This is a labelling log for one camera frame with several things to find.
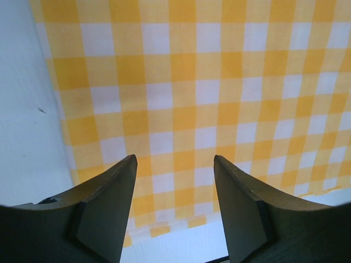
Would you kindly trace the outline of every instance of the gingham fabric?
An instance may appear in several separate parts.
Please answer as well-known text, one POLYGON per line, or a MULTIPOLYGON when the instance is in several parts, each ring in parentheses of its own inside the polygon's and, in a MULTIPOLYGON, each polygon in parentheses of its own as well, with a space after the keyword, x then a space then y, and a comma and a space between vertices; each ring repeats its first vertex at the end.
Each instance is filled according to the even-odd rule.
POLYGON ((76 184, 138 158, 124 245, 219 217, 213 157, 350 187, 351 1, 32 0, 76 184))

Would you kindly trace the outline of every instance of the checkered pattern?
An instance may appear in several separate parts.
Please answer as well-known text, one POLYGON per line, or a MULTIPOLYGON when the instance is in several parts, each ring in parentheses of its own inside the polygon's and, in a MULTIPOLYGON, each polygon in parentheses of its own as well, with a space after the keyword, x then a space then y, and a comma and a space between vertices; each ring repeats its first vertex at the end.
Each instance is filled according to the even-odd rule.
POLYGON ((351 1, 31 5, 75 183, 138 157, 125 245, 215 218, 215 154, 298 196, 350 186, 351 1))

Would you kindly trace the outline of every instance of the black object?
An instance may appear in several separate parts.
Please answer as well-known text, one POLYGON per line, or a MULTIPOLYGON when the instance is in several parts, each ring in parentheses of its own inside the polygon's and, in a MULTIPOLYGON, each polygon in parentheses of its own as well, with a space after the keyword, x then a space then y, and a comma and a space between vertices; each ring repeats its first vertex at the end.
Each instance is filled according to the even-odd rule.
POLYGON ((230 263, 351 262, 351 203, 288 195, 222 156, 214 158, 214 177, 230 263))
POLYGON ((0 262, 119 262, 137 159, 38 204, 0 205, 0 262))

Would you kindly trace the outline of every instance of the yellow and white checkered tablecloth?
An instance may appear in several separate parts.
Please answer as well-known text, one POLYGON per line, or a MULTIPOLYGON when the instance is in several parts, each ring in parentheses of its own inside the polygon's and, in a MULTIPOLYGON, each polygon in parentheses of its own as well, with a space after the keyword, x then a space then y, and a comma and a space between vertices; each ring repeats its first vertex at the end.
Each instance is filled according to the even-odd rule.
POLYGON ((31 0, 76 184, 128 154, 125 245, 217 220, 213 157, 350 187, 351 1, 31 0))

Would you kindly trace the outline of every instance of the checkered cloth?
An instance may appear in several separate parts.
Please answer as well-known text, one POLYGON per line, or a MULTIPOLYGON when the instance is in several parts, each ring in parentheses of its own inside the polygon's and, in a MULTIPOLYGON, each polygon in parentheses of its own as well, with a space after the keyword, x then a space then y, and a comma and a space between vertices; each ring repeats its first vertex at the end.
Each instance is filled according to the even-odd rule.
POLYGON ((125 245, 217 220, 213 157, 350 187, 351 1, 32 0, 76 184, 128 154, 125 245))

